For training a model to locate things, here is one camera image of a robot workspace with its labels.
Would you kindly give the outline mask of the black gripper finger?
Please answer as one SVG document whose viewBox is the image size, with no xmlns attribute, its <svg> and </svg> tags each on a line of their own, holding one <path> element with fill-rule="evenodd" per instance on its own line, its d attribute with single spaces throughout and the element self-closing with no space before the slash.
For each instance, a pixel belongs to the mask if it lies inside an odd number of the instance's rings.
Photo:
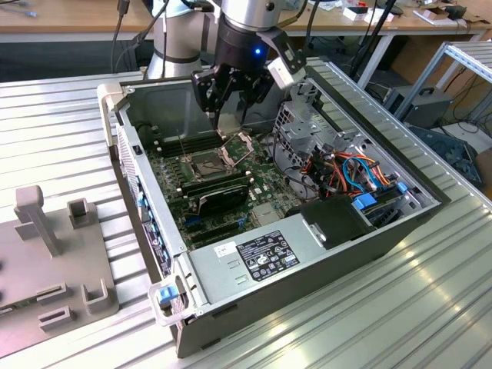
<svg viewBox="0 0 492 369">
<path fill-rule="evenodd" d="M 218 128 L 221 109 L 231 94 L 230 71 L 230 68 L 212 68 L 191 74 L 195 99 L 213 129 Z"/>
<path fill-rule="evenodd" d="M 261 74 L 254 82 L 248 85 L 242 93 L 240 93 L 241 101 L 243 102 L 243 112 L 240 120 L 241 125 L 245 123 L 248 109 L 254 104 L 263 102 L 273 83 L 274 79 L 270 74 Z"/>
</svg>

